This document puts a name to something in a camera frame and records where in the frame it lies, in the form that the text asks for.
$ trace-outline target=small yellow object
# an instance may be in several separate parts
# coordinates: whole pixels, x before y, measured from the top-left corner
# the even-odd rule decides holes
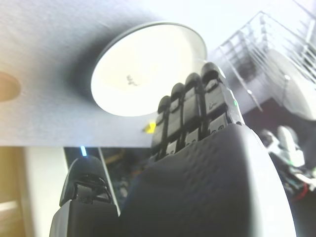
[[[154,133],[156,128],[156,123],[155,122],[150,122],[145,128],[144,128],[144,132],[148,133],[148,134],[152,134]]]

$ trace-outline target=dark floor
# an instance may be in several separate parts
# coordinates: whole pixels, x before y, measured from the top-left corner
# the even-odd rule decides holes
[[[264,112],[254,109],[244,115],[245,123],[257,134],[268,129],[275,134],[279,125],[288,125],[298,134],[300,145],[313,135],[316,123],[300,119],[278,106],[274,100],[263,104]],[[298,237],[316,236],[316,195],[308,193],[302,200],[290,203]]]

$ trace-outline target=blue light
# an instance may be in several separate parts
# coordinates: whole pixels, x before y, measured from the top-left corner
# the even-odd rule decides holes
[[[81,146],[80,149],[81,149],[82,156],[86,157],[87,156],[87,151],[85,150],[85,147]]]

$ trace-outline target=back of robotic hand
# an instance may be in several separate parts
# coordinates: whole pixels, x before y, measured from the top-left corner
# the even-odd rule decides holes
[[[213,63],[161,99],[152,156],[119,217],[101,174],[89,187],[70,173],[51,237],[296,236],[277,171]]]

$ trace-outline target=wire dish rack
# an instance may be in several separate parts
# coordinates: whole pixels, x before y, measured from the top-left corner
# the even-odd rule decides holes
[[[299,3],[276,1],[219,47],[231,71],[261,111],[248,83],[258,79],[262,86],[267,86],[269,78],[278,78],[283,88],[280,93],[284,93],[291,79],[269,63],[271,50],[284,55],[311,86],[316,85],[315,23],[315,16]]]

